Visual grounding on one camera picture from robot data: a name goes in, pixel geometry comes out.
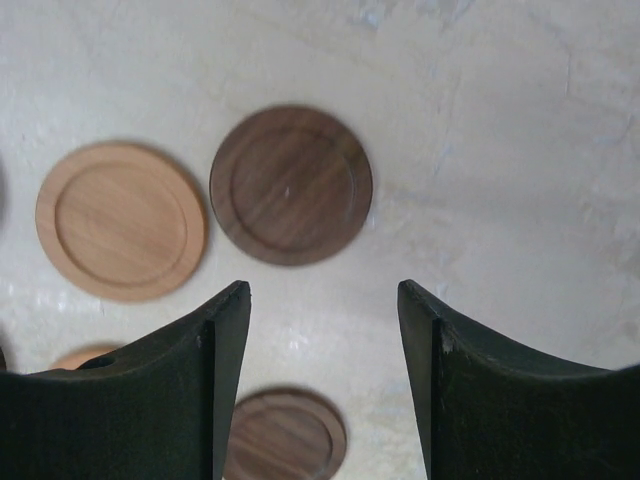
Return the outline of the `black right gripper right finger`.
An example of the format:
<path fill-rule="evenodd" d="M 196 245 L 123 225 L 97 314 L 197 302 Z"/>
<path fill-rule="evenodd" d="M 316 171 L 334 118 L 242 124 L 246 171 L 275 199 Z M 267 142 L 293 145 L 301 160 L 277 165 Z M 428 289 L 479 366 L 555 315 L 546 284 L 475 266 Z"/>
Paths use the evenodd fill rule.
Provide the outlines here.
<path fill-rule="evenodd" d="M 397 311 L 431 479 L 635 479 L 639 369 L 606 370 L 516 342 L 414 281 Z"/>

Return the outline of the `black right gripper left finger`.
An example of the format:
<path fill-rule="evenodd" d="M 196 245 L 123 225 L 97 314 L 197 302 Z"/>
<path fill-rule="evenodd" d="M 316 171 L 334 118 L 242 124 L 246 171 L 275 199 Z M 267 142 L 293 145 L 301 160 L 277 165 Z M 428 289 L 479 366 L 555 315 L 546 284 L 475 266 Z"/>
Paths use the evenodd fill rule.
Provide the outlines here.
<path fill-rule="evenodd" d="M 75 370 L 1 376 L 5 479 L 219 479 L 250 320 L 230 284 Z"/>

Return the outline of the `light wooden coaster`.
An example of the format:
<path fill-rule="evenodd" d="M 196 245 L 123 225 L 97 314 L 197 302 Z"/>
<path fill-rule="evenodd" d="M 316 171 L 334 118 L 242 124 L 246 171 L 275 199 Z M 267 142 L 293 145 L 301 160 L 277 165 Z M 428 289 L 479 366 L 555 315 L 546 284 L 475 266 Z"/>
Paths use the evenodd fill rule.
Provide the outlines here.
<path fill-rule="evenodd" d="M 113 352 L 121 348 L 120 344 L 93 344 L 66 353 L 53 362 L 50 370 L 90 370 L 111 365 Z"/>
<path fill-rule="evenodd" d="M 193 177 L 140 143 L 104 141 L 59 160 L 35 206 L 43 251 L 80 289 L 143 302 L 183 285 L 206 250 L 209 225 Z"/>

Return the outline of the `dark walnut coaster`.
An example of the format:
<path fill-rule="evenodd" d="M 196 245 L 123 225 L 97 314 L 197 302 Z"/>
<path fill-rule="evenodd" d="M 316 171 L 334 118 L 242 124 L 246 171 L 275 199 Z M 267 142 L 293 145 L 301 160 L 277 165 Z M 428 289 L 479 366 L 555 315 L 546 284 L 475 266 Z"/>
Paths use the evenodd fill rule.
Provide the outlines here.
<path fill-rule="evenodd" d="M 322 110 L 273 105 L 221 142 L 209 179 L 221 230 L 247 255 L 279 266 L 328 259 L 361 232 L 373 174 L 359 138 Z"/>
<path fill-rule="evenodd" d="M 324 396 L 303 388 L 264 389 L 234 408 L 223 477 L 327 480 L 347 448 L 343 417 Z"/>

